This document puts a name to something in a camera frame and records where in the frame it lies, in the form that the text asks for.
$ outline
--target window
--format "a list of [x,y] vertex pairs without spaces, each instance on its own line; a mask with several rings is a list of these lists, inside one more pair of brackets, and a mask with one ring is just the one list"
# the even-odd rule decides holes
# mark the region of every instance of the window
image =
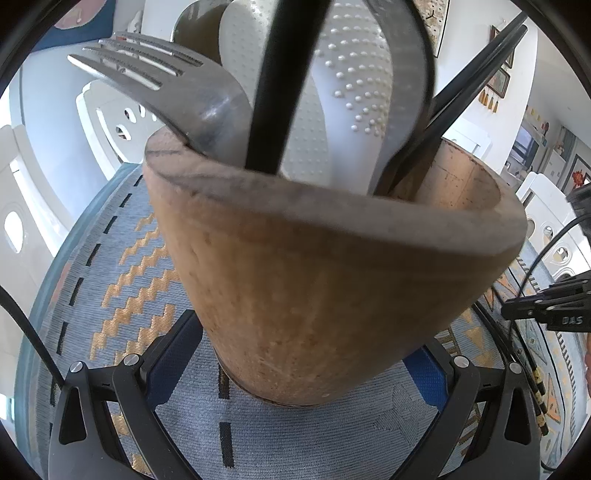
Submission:
[[8,399],[0,393],[0,419],[8,419]]
[[4,125],[12,125],[10,118],[10,104],[8,103],[8,88],[0,97],[0,128]]
[[538,153],[538,148],[538,142],[534,137],[525,128],[520,127],[511,149],[511,155],[524,167],[529,168],[534,161],[535,154]]
[[22,250],[22,242],[24,240],[22,221],[17,212],[10,212],[4,220],[4,232],[8,237],[8,244],[15,253],[20,253]]

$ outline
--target white chair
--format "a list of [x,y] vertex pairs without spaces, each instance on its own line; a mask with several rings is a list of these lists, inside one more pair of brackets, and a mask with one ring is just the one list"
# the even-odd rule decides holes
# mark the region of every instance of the white chair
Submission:
[[122,162],[142,163],[146,142],[164,125],[138,102],[100,80],[83,88],[76,106],[92,153],[107,180]]
[[8,162],[47,248],[53,256],[74,225],[74,219],[57,197],[43,173],[24,125],[0,129],[2,164]]
[[[222,64],[254,99],[276,0],[235,0],[219,30]],[[366,194],[384,137],[392,66],[361,0],[327,15],[281,165],[286,178]]]
[[[53,257],[10,167],[20,154],[10,126],[0,129],[0,147],[0,284],[28,315]],[[14,395],[21,339],[17,324],[0,309],[0,393],[7,397]]]
[[[525,206],[528,238],[537,252],[575,218],[564,193],[545,175],[531,172],[517,191],[517,197]],[[591,269],[591,248],[580,227],[563,236],[543,261],[555,280]]]

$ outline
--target black cable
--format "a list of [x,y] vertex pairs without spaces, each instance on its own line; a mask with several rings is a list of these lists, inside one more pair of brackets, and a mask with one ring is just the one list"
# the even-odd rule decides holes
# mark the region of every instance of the black cable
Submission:
[[525,12],[517,15],[489,44],[484,47],[464,69],[449,82],[434,98],[433,116],[437,116],[455,97],[457,97],[475,76],[492,63],[507,40],[527,19]]
[[587,213],[586,215],[582,215],[582,216],[577,217],[576,219],[570,221],[569,223],[567,223],[567,225],[560,232],[558,232],[558,234],[548,243],[548,245],[546,245],[544,247],[544,249],[540,252],[540,254],[535,258],[534,262],[531,264],[530,270],[525,274],[525,277],[522,280],[521,285],[519,287],[519,291],[517,292],[517,296],[515,297],[516,299],[521,297],[521,294],[523,293],[524,288],[525,288],[525,284],[530,279],[531,274],[534,272],[534,268],[538,266],[538,264],[546,256],[546,254],[552,249],[552,247],[555,246],[556,243],[558,243],[558,241],[563,236],[565,236],[569,232],[569,230],[571,230],[571,228],[577,226],[578,224],[580,224],[581,222],[584,222],[585,220],[590,220],[590,219],[591,219],[591,213]]
[[439,115],[431,120],[429,126],[419,136],[414,145],[404,151],[404,158],[398,158],[399,155],[395,155],[390,159],[390,162],[400,164],[394,176],[394,180],[390,185],[390,190],[395,188],[396,185],[414,168],[417,158],[420,158],[417,155],[414,155],[415,151],[422,144],[429,142],[431,139],[441,138],[443,136],[466,108],[470,106],[472,101],[478,96],[494,74],[501,68],[507,57],[517,47],[526,33],[527,27],[525,25],[520,26],[517,29],[517,32],[513,33],[509,40],[506,41],[505,45],[498,51],[494,60],[487,65],[487,68],[478,71],[470,83],[464,86],[462,91],[440,111]]
[[[500,302],[501,306],[504,304],[503,299],[501,298],[501,296],[499,295],[499,292],[496,290],[495,286],[493,285],[492,287],[492,291],[495,294],[496,299]],[[542,379],[542,373],[540,371],[540,368],[538,367],[537,362],[534,359],[534,356],[531,354],[531,350],[528,347],[525,339],[523,338],[523,335],[521,334],[521,331],[519,330],[519,327],[517,326],[517,323],[515,320],[511,319],[510,320],[510,327],[509,328],[509,340],[511,340],[511,335],[512,335],[512,331],[514,330],[515,333],[517,334],[517,339],[519,340],[519,343],[521,344],[521,347],[524,351],[525,357],[527,358],[527,362],[530,365],[531,368],[531,372],[534,374],[534,380],[535,380],[535,384],[538,387],[538,390],[540,391],[540,395],[544,396],[546,395],[546,388],[544,386],[544,381]]]
[[505,367],[507,367],[509,362],[514,360],[514,356],[511,352],[511,349],[503,340],[502,332],[500,332],[498,325],[492,317],[489,318],[489,316],[487,315],[488,312],[484,309],[482,303],[480,303],[478,300],[475,301],[472,305],[472,310],[474,311],[474,313],[476,313],[477,317],[480,318],[482,324],[491,334],[496,347],[499,349],[501,353],[503,363],[505,364]]
[[538,405],[538,407],[540,408],[541,413],[546,414],[548,412],[548,409],[536,385],[536,381],[534,380],[534,377],[530,375],[530,373],[527,371],[525,366],[521,364],[521,360],[515,353],[510,339],[508,339],[505,336],[501,328],[496,324],[495,319],[482,306],[482,303],[480,303],[478,300],[475,301],[474,305],[472,305],[472,309],[478,315],[480,321],[484,324],[486,329],[490,332],[492,339],[495,341],[495,344],[497,345],[497,348],[499,349],[499,351],[501,351],[501,356],[506,356],[509,361],[517,362],[521,365],[527,383],[530,387],[531,393],[534,396],[536,405]]
[[279,0],[261,73],[246,169],[277,174],[329,0]]
[[542,460],[540,460],[540,463],[542,464],[542,468],[544,470],[546,470],[547,472],[554,472],[556,470],[556,468],[552,468],[552,467],[546,465],[544,462],[542,462]]
[[0,422],[0,470],[2,478],[15,480],[41,480],[33,467],[25,460]]
[[545,437],[546,435],[548,435],[550,433],[550,430],[548,429],[548,424],[546,423],[545,414],[540,409],[540,405],[536,401],[535,395],[533,392],[531,393],[531,397],[532,397],[532,400],[534,401],[535,421],[538,424],[538,427],[540,428],[540,432],[542,433],[542,437]]
[[[513,280],[515,280],[515,283],[519,283],[519,280],[517,280],[515,274],[511,271],[511,269],[509,269],[509,273],[511,274],[511,277],[513,278]],[[541,325],[537,322],[536,322],[536,325],[540,329],[540,335],[542,337],[542,340],[544,341],[546,350],[548,352],[550,352],[550,346],[548,345],[548,340],[546,339],[546,335],[544,334],[544,331],[543,331]],[[556,362],[554,361],[554,357],[552,356],[552,354],[550,355],[549,358],[550,358],[550,362],[552,363],[552,369],[554,370],[554,375],[558,379],[558,378],[560,378],[558,375],[558,368],[556,367]],[[558,391],[560,393],[560,402],[562,403],[562,409],[563,409],[563,411],[566,411],[566,403],[564,401],[564,393],[562,392],[562,385],[559,381],[557,381],[557,385],[558,385]]]
[[53,377],[53,380],[56,381],[56,384],[60,389],[64,386],[64,377],[61,376],[61,373],[51,358],[51,355],[43,345],[43,342],[37,335],[37,332],[31,325],[31,322],[27,319],[25,313],[21,310],[18,306],[17,302],[10,296],[10,294],[0,286],[0,306],[8,312],[8,314],[12,317],[12,319],[17,323],[18,327],[22,330],[25,334],[29,342],[33,348],[37,351],[41,360],[49,370],[49,373]]

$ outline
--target wooden utensil holder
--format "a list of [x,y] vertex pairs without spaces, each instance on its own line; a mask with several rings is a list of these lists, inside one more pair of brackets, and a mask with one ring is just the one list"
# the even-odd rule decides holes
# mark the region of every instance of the wooden utensil holder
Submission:
[[500,177],[446,141],[412,203],[223,165],[167,128],[144,178],[224,370],[289,406],[332,401],[448,327],[527,228]]

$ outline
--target black dashed line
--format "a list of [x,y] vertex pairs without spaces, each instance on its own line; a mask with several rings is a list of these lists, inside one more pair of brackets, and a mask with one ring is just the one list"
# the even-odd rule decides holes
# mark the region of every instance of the black dashed line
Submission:
[[72,292],[72,296],[70,297],[70,307],[73,307],[76,302],[76,297],[78,296],[78,290],[80,290],[80,286],[84,282],[84,278],[80,277],[76,282],[76,286],[74,287],[74,291]]
[[99,248],[100,248],[100,244],[96,244],[95,247],[93,248],[92,253],[88,257],[88,260],[86,261],[87,267],[90,267],[90,264],[95,259],[96,254],[99,252]]
[[125,198],[123,199],[123,202],[121,202],[121,205],[119,205],[119,208],[123,208],[123,207],[125,206],[125,204],[127,203],[127,201],[128,201],[130,198],[131,198],[131,194],[130,194],[130,193],[128,193],[128,194],[127,194],[127,197],[125,197]]
[[49,391],[49,403],[52,407],[56,406],[56,388],[57,383],[55,379],[51,379],[51,390]]
[[66,336],[66,330],[68,328],[68,322],[64,322],[61,324],[61,332],[60,332],[60,338],[57,341],[57,349],[56,349],[56,353],[58,355],[61,355],[61,349],[64,346],[64,337]]
[[107,225],[107,228],[105,228],[104,233],[109,233],[109,230],[111,229],[111,227],[115,223],[115,220],[117,220],[117,216],[116,215],[109,221],[109,224]]
[[217,397],[230,400],[230,379],[221,365],[217,365]]
[[226,421],[220,422],[220,444],[222,445],[222,462],[226,468],[234,468],[234,449],[232,448],[232,429]]

